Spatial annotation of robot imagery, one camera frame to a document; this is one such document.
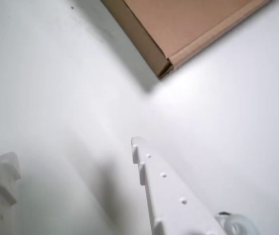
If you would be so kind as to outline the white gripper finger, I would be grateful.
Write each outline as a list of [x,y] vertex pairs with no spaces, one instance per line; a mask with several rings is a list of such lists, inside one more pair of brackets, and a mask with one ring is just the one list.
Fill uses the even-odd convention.
[[13,235],[14,205],[17,203],[17,181],[21,179],[20,164],[14,152],[0,156],[0,235]]
[[225,231],[175,170],[141,137],[131,139],[154,235],[224,235]]

